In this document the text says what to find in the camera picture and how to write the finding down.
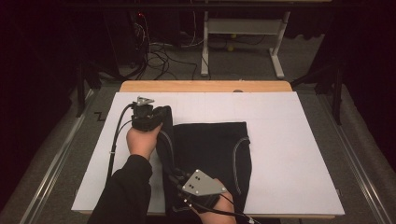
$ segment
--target person's arm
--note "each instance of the person's arm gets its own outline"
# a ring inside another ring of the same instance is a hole
[[[127,133],[131,156],[106,183],[88,223],[145,223],[151,197],[149,157],[160,129],[143,133],[132,128]]]

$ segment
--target white table surface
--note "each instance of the white table surface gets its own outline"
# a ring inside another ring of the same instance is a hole
[[[174,124],[245,121],[252,174],[245,213],[262,217],[343,215],[329,172],[296,92],[118,92],[92,154],[72,210],[93,210],[106,182],[109,151],[122,109],[137,96],[170,105]],[[128,110],[123,122],[130,119]],[[126,162],[125,135],[117,143],[113,172]],[[161,162],[154,151],[149,213],[164,213]]]

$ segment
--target black cable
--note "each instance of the black cable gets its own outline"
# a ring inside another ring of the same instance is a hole
[[[169,62],[169,59],[168,59],[168,58],[162,57],[162,56],[160,56],[158,53],[163,53],[163,52],[158,51],[158,50],[151,52],[151,54],[154,54],[154,55],[156,55],[157,57],[152,57],[152,58],[148,59],[148,61],[151,61],[151,60],[153,60],[153,59],[159,58],[161,61],[163,61],[163,63],[168,63],[168,62]],[[162,64],[158,64],[158,65],[148,64],[148,67],[151,67],[151,68],[152,68],[152,67],[158,67],[158,66],[163,65],[163,63],[162,63]]]
[[[192,206],[196,206],[197,208],[203,209],[203,210],[205,210],[207,212],[211,212],[211,213],[216,213],[216,214],[220,214],[220,215],[224,215],[224,216],[231,216],[231,217],[246,217],[245,214],[242,215],[242,214],[239,214],[239,213],[224,212],[224,211],[220,211],[220,210],[217,210],[217,209],[205,207],[205,206],[203,206],[203,205],[201,205],[199,203],[191,202],[191,204],[192,204]]]
[[[231,203],[231,204],[233,205],[233,209],[234,209],[234,210],[237,210],[238,213],[244,215],[244,216],[245,216],[246,218],[248,218],[249,220],[253,220],[253,221],[256,222],[256,223],[261,224],[258,220],[255,220],[253,217],[248,217],[248,216],[242,211],[242,209],[238,208],[238,207],[233,203],[233,201],[231,201],[229,198],[227,198],[226,196],[224,196],[224,195],[222,195],[222,194],[220,194],[220,196],[223,197],[225,200],[227,200],[229,203]]]
[[[166,49],[165,47],[163,47],[163,53],[166,55],[166,57],[168,57],[168,59],[170,59],[171,61],[175,62],[175,63],[184,63],[184,64],[189,64],[189,65],[194,65],[194,70],[192,71],[192,77],[195,75],[195,71],[197,70],[198,64],[197,63],[185,63],[176,59],[173,59],[171,56],[169,56],[166,53]]]
[[[161,52],[161,51],[154,51],[154,52],[152,52],[152,54],[157,55],[157,57],[158,57],[161,61],[163,61],[163,64],[162,64],[163,68],[162,68],[162,69],[159,69],[159,68],[157,68],[157,67],[155,67],[155,66],[151,66],[151,65],[149,66],[149,67],[151,67],[152,69],[156,69],[156,70],[160,70],[160,71],[161,71],[161,73],[160,73],[158,76],[156,76],[156,77],[154,78],[154,80],[160,79],[160,77],[162,77],[162,76],[165,75],[165,74],[170,74],[172,77],[175,78],[175,80],[177,80],[177,77],[175,76],[175,74],[173,74],[173,73],[171,73],[171,72],[168,71],[168,70],[169,70],[169,57],[162,57],[162,56],[160,56],[158,53],[163,53],[163,52]]]
[[[142,76],[145,75],[146,68],[149,65],[149,59],[148,59],[148,52],[147,51],[146,51],[146,58],[144,59],[144,62],[146,63],[146,67],[141,73],[139,73],[139,75],[136,77],[135,80],[140,80],[140,79],[142,79]]]
[[[128,123],[131,123],[131,122],[132,122],[132,120],[129,120],[129,121],[125,122],[124,124],[122,124],[122,126],[121,126],[120,129],[119,129],[119,133],[118,133],[118,134],[120,134],[120,132],[122,131],[122,129],[125,127],[125,125],[127,125]]]
[[[125,75],[126,77],[134,77],[134,76],[138,76],[139,74],[143,73],[146,68],[147,68],[148,64],[146,62],[145,59],[143,59],[142,63],[139,64],[139,67],[136,68],[136,70],[134,70],[133,72],[131,72],[128,75]]]
[[[114,156],[116,155],[117,139],[119,138],[120,125],[121,125],[122,118],[123,118],[126,110],[129,108],[132,108],[132,104],[125,106],[125,108],[122,110],[122,113],[121,113],[120,119],[119,119],[119,123],[117,124],[116,132],[114,133],[113,145],[111,147],[111,152],[110,152],[110,161],[108,163],[106,182],[108,182],[108,180],[110,179],[110,177],[113,173]]]

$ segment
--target black cloth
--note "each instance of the black cloth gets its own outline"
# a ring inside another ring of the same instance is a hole
[[[233,195],[236,207],[244,209],[251,175],[248,130],[245,122],[193,123],[173,125],[172,109],[164,107],[167,115],[158,135],[157,152],[163,164],[165,212],[169,217],[195,219],[196,215],[180,198],[174,176],[180,185],[199,169],[217,178]]]
[[[138,155],[130,156],[106,183],[88,223],[145,223],[151,197],[151,175],[148,160]]]

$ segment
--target desk leg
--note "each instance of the desk leg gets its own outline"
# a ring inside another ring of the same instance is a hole
[[[282,24],[279,27],[279,31],[277,33],[277,40],[276,40],[276,46],[273,49],[269,49],[270,55],[271,55],[271,60],[273,62],[275,72],[276,72],[276,77],[279,79],[283,79],[285,75],[283,74],[282,67],[280,65],[279,58],[277,57],[277,53],[280,48],[280,44],[282,43],[283,35],[285,34],[286,26],[288,25],[289,21],[289,16],[290,12],[287,11],[283,15],[283,21]]]
[[[202,50],[202,59],[201,59],[201,76],[207,77],[209,75],[209,51],[207,48],[207,39],[209,36],[207,26],[208,26],[208,12],[205,12],[204,18],[204,48]]]

